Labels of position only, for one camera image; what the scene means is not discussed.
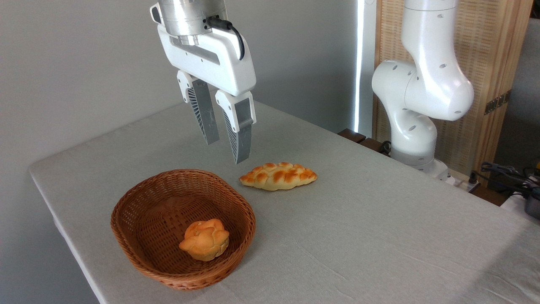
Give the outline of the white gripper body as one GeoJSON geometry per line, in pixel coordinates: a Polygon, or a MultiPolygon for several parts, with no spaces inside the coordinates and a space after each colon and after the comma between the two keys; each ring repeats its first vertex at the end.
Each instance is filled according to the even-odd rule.
{"type": "Polygon", "coordinates": [[[197,46],[184,46],[163,25],[158,25],[157,31],[168,61],[180,71],[233,96],[254,89],[257,80],[249,48],[244,42],[245,54],[240,60],[238,38],[233,32],[212,29],[198,36],[197,46]]]}

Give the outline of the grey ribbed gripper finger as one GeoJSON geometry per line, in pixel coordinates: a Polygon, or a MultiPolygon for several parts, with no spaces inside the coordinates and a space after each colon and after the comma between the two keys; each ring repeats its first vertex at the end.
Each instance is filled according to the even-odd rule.
{"type": "Polygon", "coordinates": [[[233,96],[218,90],[215,97],[224,114],[235,163],[239,164],[249,158],[251,151],[251,127],[257,121],[253,95],[246,92],[233,96]]]}
{"type": "Polygon", "coordinates": [[[206,143],[210,145],[218,141],[219,133],[208,84],[185,71],[177,72],[177,81],[184,102],[191,106],[206,143]]]}

